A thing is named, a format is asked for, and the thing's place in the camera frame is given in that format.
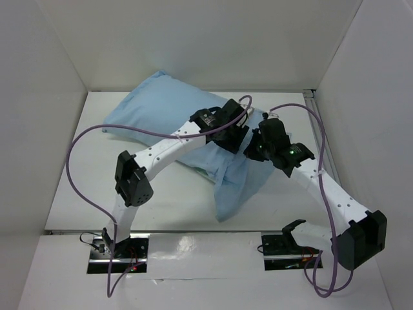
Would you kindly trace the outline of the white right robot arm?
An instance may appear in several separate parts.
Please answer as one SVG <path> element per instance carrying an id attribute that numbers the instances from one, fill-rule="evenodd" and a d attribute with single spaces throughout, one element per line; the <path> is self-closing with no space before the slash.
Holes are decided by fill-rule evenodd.
<path id="1" fill-rule="evenodd" d="M 385 248 L 387 218 L 381 211 L 371 212 L 353 199 L 325 170 L 302 143 L 291 143 L 282 121 L 270 118 L 252 131 L 245 149 L 247 158 L 270 161 L 288 178 L 304 188 L 318 203 L 330 209 L 334 228 L 296 220 L 283 229 L 281 244 L 288 253 L 302 247 L 332 252 L 338 264 L 349 271 Z"/>

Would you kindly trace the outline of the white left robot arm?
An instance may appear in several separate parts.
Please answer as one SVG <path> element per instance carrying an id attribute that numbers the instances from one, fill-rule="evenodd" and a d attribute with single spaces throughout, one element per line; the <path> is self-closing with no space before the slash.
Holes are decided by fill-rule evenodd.
<path id="1" fill-rule="evenodd" d="M 114 220 L 103 229 L 105 251 L 114 258 L 126 253 L 130 244 L 132 222 L 140 206 L 147 203 L 154 191 L 150 182 L 168 165 L 209 142 L 237 153 L 248 130 L 246 122 L 254 109 L 230 99 L 223 107 L 196 111 L 169 139 L 117 158 Z"/>

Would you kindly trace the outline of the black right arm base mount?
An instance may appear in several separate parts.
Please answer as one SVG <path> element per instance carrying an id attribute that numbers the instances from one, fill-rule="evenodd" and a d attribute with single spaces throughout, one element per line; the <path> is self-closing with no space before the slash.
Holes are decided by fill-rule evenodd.
<path id="1" fill-rule="evenodd" d="M 257 251 L 263 255 L 265 271 L 282 271 L 304 269 L 306 264 L 314 266 L 319 250 L 299 246 L 292 237 L 292 231 L 305 220 L 295 220 L 281 231 L 264 232 Z"/>

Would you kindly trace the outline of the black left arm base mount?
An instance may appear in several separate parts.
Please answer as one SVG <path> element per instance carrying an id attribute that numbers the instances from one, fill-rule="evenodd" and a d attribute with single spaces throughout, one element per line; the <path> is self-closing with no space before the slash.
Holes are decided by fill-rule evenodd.
<path id="1" fill-rule="evenodd" d="M 116 251 L 112 260 L 112 273 L 146 273 L 149 248 L 149 234 L 132 233 L 125 244 Z M 87 274 L 106 274 L 110 261 L 110 249 L 101 235 L 96 232 L 82 232 L 79 241 L 90 247 Z"/>

